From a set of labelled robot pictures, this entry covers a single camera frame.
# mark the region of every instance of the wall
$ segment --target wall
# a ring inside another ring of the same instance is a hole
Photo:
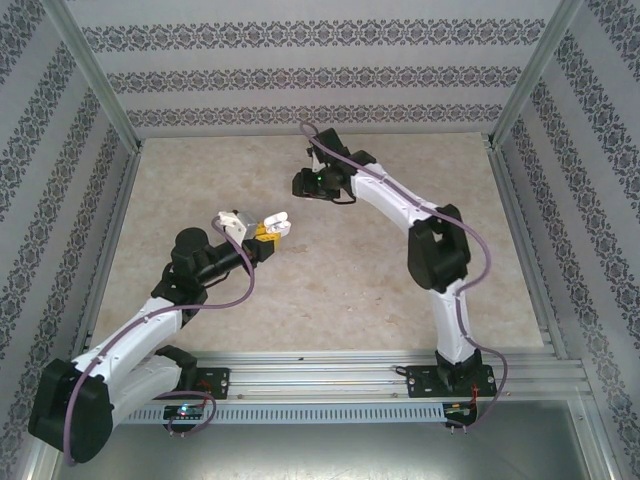
[[[503,145],[569,353],[640,478],[640,1],[585,2]]]
[[[0,0],[0,479],[68,358],[129,154],[42,6]]]
[[[490,132],[558,0],[71,1],[142,138]]]

